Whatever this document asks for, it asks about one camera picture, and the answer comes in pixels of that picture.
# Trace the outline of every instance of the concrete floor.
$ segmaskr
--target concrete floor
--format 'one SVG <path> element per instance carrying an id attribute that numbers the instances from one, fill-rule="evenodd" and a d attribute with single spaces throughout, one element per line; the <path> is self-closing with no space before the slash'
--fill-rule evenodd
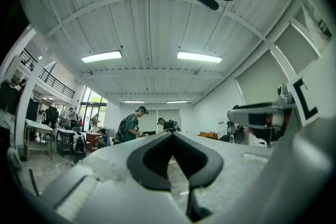
<path id="1" fill-rule="evenodd" d="M 34 147 L 47 147 L 47 145 L 40 145 L 37 142 L 31 141 L 30 145 Z M 22 162 L 22 171 L 18 173 L 22 185 L 29 190 L 31 193 L 35 194 L 32 182 L 30 180 L 28 169 L 32 169 L 34 173 L 35 182 L 39 193 L 41 194 L 46 186 L 52 182 L 56 177 L 65 173 L 71 169 L 71 164 L 73 161 L 72 155 L 60 156 L 56 153 L 56 143 L 52 143 L 52 160 L 47 152 L 35 151 L 30 152 L 30 160 Z M 188 180 L 182 173 L 176 160 L 172 158 L 168 165 L 168 177 L 171 182 L 171 193 L 175 199 L 177 205 L 186 212 L 187 199 L 188 199 Z"/>

